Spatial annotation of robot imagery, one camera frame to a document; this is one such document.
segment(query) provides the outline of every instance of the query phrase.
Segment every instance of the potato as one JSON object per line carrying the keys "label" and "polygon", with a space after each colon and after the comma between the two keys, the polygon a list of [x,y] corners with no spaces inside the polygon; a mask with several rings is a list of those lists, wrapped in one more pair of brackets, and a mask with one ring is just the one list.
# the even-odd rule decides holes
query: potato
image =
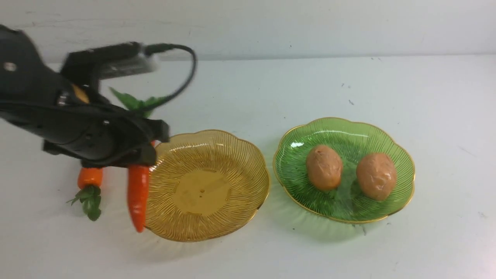
{"label": "potato", "polygon": [[326,145],[317,145],[307,155],[310,182],[321,191],[336,189],[341,183],[343,161],[338,153]]}
{"label": "potato", "polygon": [[371,153],[357,165],[357,179],[364,195],[384,201],[396,186],[397,173],[394,162],[384,153]]}

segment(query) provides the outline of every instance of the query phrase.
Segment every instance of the toy vegetable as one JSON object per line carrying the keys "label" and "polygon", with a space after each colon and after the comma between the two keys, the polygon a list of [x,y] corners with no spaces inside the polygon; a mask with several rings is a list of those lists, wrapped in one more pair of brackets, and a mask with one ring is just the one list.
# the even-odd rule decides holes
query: toy vegetable
{"label": "toy vegetable", "polygon": [[[128,110],[140,109],[162,100],[162,98],[151,97],[146,101],[141,101],[129,94],[120,93],[113,88],[110,88],[110,91]],[[148,118],[151,114],[152,111],[144,112],[143,117]],[[137,232],[142,232],[145,227],[149,172],[148,166],[130,165],[127,168],[127,208]]]}
{"label": "toy vegetable", "polygon": [[100,187],[103,180],[103,168],[81,168],[77,178],[77,186],[81,189],[74,199],[67,201],[73,205],[76,201],[83,204],[83,212],[92,221],[96,221],[102,214],[100,210]]}

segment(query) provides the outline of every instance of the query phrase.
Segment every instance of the black cable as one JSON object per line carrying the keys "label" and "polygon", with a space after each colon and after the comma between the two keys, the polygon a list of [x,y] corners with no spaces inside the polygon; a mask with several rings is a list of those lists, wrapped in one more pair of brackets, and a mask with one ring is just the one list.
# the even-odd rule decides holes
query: black cable
{"label": "black cable", "polygon": [[[189,75],[187,79],[184,81],[184,83],[176,89],[172,94],[162,97],[161,100],[155,104],[148,105],[139,109],[135,110],[128,110],[128,111],[122,111],[122,112],[95,112],[92,113],[92,116],[98,116],[98,117],[107,117],[107,118],[117,118],[117,117],[126,117],[130,115],[142,115],[144,112],[156,109],[160,106],[165,105],[166,103],[170,102],[179,94],[181,94],[191,83],[191,81],[194,78],[194,75],[196,74],[196,68],[197,68],[197,57],[196,53],[194,50],[190,47],[183,46],[183,45],[174,45],[174,44],[156,44],[156,45],[149,45],[145,48],[145,54],[146,55],[152,55],[155,53],[160,53],[160,52],[165,52],[168,50],[173,50],[173,49],[181,49],[184,50],[188,53],[191,54],[192,58],[192,66],[191,70],[189,72]],[[100,107],[103,109],[110,109],[109,105],[106,104],[84,104],[84,105],[68,105],[68,106],[50,106],[50,105],[42,105],[42,104],[36,104],[36,103],[27,103],[23,101],[5,101],[5,100],[0,100],[0,111],[3,110],[2,106],[21,106],[21,107],[33,107],[33,108],[40,108],[40,109],[47,109],[47,110],[58,110],[58,111],[65,111],[68,113],[82,113],[82,114],[87,114],[88,112],[78,112],[74,111],[73,109],[75,107],[83,107],[83,106],[92,106],[92,107]]]}

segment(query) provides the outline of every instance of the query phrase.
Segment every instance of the carrot leaves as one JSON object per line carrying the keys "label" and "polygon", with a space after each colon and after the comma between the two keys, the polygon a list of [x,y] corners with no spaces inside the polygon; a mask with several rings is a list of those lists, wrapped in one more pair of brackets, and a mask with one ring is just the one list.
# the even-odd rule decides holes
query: carrot leaves
{"label": "carrot leaves", "polygon": [[100,210],[100,202],[102,197],[100,196],[100,188],[94,185],[88,185],[84,189],[77,192],[74,199],[67,201],[70,205],[73,205],[76,201],[80,201],[83,205],[83,212],[92,221],[96,221],[102,211]]}
{"label": "carrot leaves", "polygon": [[[140,109],[144,108],[146,106],[153,105],[155,103],[158,103],[162,101],[165,97],[150,97],[146,99],[145,101],[138,100],[134,98],[132,95],[127,94],[127,93],[120,93],[119,91],[115,90],[114,88],[110,87],[110,92],[124,105],[125,108],[128,110],[135,110],[135,109]],[[146,111],[143,113],[144,118],[150,117],[152,114],[153,110]]]}

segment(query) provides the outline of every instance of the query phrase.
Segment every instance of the robotic arm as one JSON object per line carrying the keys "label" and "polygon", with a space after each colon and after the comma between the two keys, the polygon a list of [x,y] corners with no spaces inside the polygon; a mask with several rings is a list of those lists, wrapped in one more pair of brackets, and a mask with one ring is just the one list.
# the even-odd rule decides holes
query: robotic arm
{"label": "robotic arm", "polygon": [[[133,111],[99,93],[101,79],[151,72],[155,53],[182,49],[192,56],[186,82],[161,102]],[[41,60],[19,30],[0,25],[0,117],[43,138],[43,151],[81,160],[83,167],[155,164],[153,140],[169,141],[169,126],[142,117],[189,85],[196,55],[186,46],[136,42],[69,53],[59,73]]]}

